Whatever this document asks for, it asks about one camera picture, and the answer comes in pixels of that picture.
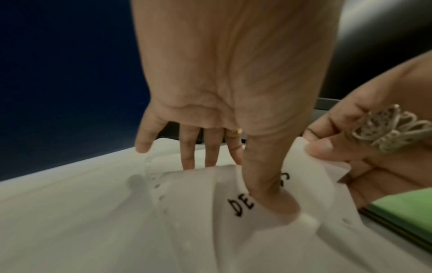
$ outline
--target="blue partition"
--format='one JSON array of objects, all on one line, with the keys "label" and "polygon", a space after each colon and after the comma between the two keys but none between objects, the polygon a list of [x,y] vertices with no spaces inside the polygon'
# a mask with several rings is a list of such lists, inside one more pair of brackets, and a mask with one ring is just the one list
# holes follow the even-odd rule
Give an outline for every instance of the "blue partition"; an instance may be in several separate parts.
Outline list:
[{"label": "blue partition", "polygon": [[149,102],[129,1],[0,4],[0,181],[133,147]]}]

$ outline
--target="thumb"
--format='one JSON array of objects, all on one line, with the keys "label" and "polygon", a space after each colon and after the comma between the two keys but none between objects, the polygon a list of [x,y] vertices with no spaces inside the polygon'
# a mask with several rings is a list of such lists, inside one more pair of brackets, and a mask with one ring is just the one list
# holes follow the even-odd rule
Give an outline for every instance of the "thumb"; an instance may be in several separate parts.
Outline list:
[{"label": "thumb", "polygon": [[295,137],[247,136],[243,153],[243,179],[250,195],[274,212],[295,217],[299,206],[280,186],[284,158]]},{"label": "thumb", "polygon": [[313,157],[330,161],[362,160],[379,154],[377,149],[355,139],[350,130],[313,141],[305,150]]}]

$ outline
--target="human hand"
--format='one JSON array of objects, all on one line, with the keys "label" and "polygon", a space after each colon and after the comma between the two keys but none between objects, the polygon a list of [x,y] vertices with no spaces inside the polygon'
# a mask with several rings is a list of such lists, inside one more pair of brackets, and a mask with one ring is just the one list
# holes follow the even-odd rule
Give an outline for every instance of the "human hand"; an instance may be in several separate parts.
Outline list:
[{"label": "human hand", "polygon": [[135,147],[147,152],[168,121],[180,123],[183,167],[194,168],[204,128],[206,165],[223,136],[243,165],[250,194],[291,213],[280,170],[307,125],[333,49],[342,1],[133,0],[135,32],[151,100]]},{"label": "human hand", "polygon": [[352,170],[343,182],[357,207],[387,195],[432,187],[431,138],[384,154],[353,141],[348,133],[367,112],[394,103],[419,120],[432,121],[431,71],[432,51],[357,88],[304,132],[303,136],[312,141],[306,147],[310,155],[350,163]]}]

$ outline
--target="sheet protector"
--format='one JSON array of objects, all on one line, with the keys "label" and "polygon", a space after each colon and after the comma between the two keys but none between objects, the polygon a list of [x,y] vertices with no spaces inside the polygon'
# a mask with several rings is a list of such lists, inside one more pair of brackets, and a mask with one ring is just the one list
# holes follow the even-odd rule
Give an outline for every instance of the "sheet protector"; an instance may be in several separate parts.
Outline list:
[{"label": "sheet protector", "polygon": [[248,195],[226,147],[219,167],[204,169],[200,150],[197,170],[180,172],[168,139],[147,155],[127,149],[1,182],[0,272],[430,272],[362,224],[335,183],[348,166],[305,145],[296,140],[281,176],[296,218]]}]

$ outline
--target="butterfly ring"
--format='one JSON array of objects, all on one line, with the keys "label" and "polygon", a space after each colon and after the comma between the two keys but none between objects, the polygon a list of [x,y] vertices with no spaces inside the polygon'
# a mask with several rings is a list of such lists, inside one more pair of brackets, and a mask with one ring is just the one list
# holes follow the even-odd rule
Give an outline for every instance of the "butterfly ring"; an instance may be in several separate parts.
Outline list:
[{"label": "butterfly ring", "polygon": [[379,112],[369,112],[350,133],[355,141],[388,153],[432,137],[432,122],[418,120],[415,114],[392,104]]}]

